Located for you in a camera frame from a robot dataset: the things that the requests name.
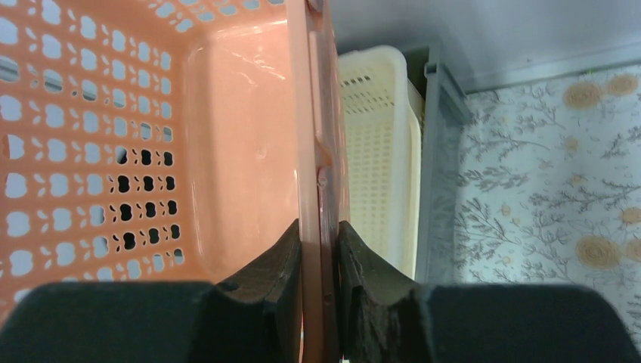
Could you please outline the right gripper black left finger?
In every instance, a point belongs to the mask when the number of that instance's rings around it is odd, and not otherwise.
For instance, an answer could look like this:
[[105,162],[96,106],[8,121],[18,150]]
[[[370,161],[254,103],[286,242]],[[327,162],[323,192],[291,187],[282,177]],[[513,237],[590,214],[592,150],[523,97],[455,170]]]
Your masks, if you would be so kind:
[[60,282],[1,330],[3,362],[296,362],[299,226],[229,278]]

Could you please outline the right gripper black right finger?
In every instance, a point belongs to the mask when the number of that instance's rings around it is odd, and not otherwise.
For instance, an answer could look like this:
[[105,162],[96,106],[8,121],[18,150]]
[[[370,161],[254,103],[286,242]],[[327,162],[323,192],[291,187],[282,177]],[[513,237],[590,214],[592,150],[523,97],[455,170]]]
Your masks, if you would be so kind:
[[638,362],[615,309],[564,284],[420,284],[338,236],[342,348],[352,362]]

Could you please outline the cream plastic laundry basket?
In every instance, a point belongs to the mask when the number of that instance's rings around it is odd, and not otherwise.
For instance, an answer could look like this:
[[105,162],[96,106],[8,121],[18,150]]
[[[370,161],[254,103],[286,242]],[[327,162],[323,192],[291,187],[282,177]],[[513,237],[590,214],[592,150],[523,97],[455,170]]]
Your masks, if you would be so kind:
[[339,57],[351,225],[409,278],[416,273],[424,100],[388,45]]

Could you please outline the pink perforated plastic basket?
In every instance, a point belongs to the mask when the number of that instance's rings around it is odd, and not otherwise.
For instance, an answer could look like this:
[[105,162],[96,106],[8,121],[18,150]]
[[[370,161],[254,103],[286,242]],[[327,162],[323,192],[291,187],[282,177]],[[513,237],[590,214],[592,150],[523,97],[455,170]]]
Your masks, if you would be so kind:
[[338,362],[328,1],[1,3],[1,330],[60,282],[217,284],[299,226],[296,362]]

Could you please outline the grey plastic storage bin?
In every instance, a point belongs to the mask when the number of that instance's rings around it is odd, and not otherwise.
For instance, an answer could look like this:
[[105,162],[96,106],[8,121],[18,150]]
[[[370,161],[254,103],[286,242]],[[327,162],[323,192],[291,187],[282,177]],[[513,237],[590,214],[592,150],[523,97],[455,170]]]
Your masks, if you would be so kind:
[[456,280],[460,134],[472,114],[440,41],[430,39],[404,56],[409,79],[425,99],[415,279],[421,284],[450,284]]

